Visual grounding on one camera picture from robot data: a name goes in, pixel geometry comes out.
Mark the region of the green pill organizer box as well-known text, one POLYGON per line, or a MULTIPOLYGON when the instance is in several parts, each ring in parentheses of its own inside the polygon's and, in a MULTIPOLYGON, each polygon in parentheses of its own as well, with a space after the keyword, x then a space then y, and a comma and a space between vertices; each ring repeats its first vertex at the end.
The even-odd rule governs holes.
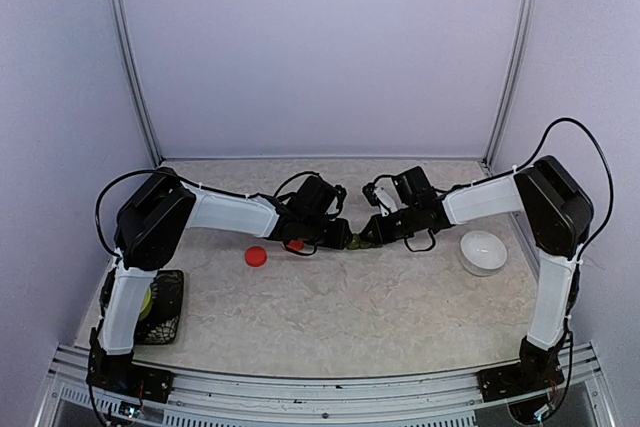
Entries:
POLYGON ((351 241, 346 245, 346 249, 349 251, 368 250, 376 248, 381 248, 381 245, 362 240, 358 234, 353 234, 351 241))

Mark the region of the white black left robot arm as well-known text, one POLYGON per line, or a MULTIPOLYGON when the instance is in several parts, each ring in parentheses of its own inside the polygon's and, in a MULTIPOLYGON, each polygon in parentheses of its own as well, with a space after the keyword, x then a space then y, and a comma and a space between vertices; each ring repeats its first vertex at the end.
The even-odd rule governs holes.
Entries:
POLYGON ((157 273, 173 258, 183 232, 205 228, 247 234, 288 248, 301 241, 312 249, 343 250, 352 241, 342 218, 346 191, 318 173, 304 172, 293 193, 243 194, 205 186, 171 168, 144 170, 146 180, 116 215, 113 268, 106 302, 92 337, 94 352, 105 356, 102 377, 121 392, 140 381, 129 360, 143 301, 157 273))

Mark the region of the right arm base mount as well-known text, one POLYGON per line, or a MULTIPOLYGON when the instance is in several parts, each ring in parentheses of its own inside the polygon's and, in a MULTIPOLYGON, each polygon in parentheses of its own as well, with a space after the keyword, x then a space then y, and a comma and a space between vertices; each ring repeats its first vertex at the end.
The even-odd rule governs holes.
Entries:
POLYGON ((480 370, 477 380, 485 403, 551 388, 565 380, 560 367, 544 371, 525 372, 519 363, 480 370))

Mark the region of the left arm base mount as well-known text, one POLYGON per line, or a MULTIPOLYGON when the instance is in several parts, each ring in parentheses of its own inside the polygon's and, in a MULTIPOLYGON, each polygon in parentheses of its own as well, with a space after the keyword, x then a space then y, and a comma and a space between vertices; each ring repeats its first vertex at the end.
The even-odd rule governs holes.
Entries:
POLYGON ((168 402, 173 380, 174 375, 168 370, 137 364, 91 367, 87 375, 92 387, 163 404, 168 402))

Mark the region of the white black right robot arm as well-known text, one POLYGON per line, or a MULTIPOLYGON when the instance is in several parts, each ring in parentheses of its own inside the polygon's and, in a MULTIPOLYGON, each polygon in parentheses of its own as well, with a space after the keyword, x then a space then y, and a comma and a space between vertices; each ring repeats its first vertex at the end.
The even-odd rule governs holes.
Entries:
POLYGON ((591 227, 595 209, 584 189, 555 157, 537 152, 510 171, 448 190, 435 188, 419 167, 390 179, 400 207, 376 182, 363 188, 368 202, 380 210, 359 234, 372 246, 407 241, 421 231, 434 236, 485 217, 525 215, 537 249, 538 291, 511 380, 520 390, 535 389, 555 368, 570 334, 582 257, 601 232, 591 227))

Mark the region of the red bottle cap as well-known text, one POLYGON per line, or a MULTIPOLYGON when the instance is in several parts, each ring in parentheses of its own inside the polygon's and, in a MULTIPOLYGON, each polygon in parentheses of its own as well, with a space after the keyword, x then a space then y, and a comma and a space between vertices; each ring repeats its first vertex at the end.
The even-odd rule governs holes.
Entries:
POLYGON ((263 247, 252 246, 245 251, 245 262, 252 268, 259 268, 264 266, 267 260, 268 254, 263 247))

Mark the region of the red bottle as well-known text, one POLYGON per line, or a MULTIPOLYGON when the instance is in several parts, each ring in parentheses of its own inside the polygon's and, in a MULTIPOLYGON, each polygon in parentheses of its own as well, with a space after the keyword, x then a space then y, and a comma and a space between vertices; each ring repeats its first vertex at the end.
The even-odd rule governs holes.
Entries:
POLYGON ((305 244, 302 240, 291 240, 286 244, 286 248, 288 250, 292 250, 294 252, 301 252, 305 247, 305 244))

